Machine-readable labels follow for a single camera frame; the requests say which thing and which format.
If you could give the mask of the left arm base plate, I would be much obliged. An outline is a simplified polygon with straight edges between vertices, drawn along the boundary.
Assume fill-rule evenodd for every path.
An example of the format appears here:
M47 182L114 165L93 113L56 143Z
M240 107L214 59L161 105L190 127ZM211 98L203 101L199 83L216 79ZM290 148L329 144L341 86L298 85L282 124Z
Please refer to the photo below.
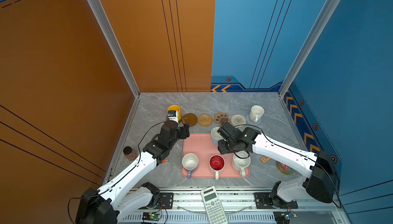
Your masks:
M165 209L172 209L174 201L173 192L160 192L155 193L152 196L151 201L146 206L147 209L160 209L164 207Z

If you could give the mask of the rattan woven round coaster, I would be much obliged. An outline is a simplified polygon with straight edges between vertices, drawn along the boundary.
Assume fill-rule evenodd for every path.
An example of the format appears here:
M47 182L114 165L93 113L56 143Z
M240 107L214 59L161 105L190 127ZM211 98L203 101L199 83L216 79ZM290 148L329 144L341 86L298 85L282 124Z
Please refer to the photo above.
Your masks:
M213 118L209 114L201 114L198 116L198 124L202 127L209 127L213 123Z

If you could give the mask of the white mug blue handle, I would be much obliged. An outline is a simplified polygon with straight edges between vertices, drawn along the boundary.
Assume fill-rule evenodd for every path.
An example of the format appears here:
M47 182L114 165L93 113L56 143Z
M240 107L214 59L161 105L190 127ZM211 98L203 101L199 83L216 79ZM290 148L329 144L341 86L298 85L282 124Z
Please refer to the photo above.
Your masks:
M218 146L219 141L223 140L223 137L218 133L219 127L215 127L211 130L211 141L215 146Z

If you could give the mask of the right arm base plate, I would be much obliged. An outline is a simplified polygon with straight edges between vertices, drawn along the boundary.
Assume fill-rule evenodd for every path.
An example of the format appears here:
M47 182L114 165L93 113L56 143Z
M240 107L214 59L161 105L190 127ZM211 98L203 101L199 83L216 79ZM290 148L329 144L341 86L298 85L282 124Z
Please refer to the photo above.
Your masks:
M271 196L268 192L256 192L254 193L254 200L258 209L298 209L296 200L285 202L277 195Z

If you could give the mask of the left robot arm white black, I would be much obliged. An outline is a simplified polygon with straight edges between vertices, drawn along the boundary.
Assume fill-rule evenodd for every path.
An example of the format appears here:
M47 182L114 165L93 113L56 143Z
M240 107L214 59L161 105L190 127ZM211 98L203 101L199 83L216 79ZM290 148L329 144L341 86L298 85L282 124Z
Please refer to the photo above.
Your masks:
M82 197L74 224L116 224L142 207L154 207L160 190L145 183L137 191L129 191L150 171L168 157L179 140L190 136L189 124L162 123L161 131L145 145L140 155L125 170L97 190L89 188Z

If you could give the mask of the yellow mug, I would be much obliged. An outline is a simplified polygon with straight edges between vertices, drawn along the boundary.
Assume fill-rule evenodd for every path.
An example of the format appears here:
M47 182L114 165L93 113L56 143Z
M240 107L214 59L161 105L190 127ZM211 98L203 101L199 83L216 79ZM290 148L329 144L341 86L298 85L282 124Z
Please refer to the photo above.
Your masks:
M178 112L179 112L179 122L182 121L181 109L180 109L180 107L179 107L178 105L171 105L171 106L167 109L167 111L169 111L169 110L176 110L176 111L178 111Z

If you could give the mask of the white mug purple handle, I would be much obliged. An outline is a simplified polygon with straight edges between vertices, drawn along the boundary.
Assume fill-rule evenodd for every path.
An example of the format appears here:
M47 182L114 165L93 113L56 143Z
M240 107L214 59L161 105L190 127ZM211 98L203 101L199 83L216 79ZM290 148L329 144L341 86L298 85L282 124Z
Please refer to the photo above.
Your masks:
M187 172L187 178L190 179L199 165L199 159L196 154L188 153L182 159L182 166Z

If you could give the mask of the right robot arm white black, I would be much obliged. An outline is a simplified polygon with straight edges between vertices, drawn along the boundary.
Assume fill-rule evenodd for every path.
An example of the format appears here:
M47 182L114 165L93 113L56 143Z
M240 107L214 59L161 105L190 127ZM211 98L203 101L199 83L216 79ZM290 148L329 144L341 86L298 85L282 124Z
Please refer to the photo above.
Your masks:
M269 194L270 202L275 208L287 208L293 200L307 197L329 204L339 194L340 180L329 153L314 153L291 147L266 136L261 128L254 125L241 131L225 122L219 127L218 133L223 138L218 142L220 154L260 154L301 174L291 181L275 183Z

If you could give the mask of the multicolour woven round coaster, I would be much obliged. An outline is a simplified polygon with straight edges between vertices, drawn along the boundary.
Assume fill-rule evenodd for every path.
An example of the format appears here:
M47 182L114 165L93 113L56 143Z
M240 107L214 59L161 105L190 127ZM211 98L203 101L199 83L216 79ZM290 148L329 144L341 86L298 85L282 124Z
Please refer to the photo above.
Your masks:
M247 121L242 115L234 115L231 117L231 124L233 126L243 126L244 124L247 124Z

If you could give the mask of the light blue woven coaster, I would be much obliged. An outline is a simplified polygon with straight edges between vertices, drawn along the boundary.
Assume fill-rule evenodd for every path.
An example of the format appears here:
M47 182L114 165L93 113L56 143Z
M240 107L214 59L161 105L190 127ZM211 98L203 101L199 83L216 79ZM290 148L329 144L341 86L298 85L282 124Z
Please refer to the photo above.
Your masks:
M259 126L261 124L261 119L257 120L256 122L251 121L250 116L246 116L246 122L250 125Z

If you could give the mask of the cork paw print coaster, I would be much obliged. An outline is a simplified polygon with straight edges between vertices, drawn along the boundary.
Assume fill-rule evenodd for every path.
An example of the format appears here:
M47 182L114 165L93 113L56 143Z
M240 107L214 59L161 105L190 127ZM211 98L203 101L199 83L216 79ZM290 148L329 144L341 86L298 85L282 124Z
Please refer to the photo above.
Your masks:
M213 121L220 126L225 122L231 122L230 116L227 113L219 111L217 114L214 115Z

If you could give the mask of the glossy brown wooden coaster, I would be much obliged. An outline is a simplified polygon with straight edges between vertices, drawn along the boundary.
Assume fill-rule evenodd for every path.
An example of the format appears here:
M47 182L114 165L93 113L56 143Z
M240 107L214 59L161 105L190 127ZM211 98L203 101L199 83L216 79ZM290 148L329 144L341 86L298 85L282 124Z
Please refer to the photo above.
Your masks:
M182 123L189 124L190 127L195 126L198 122L198 117L195 114L187 113L182 116Z

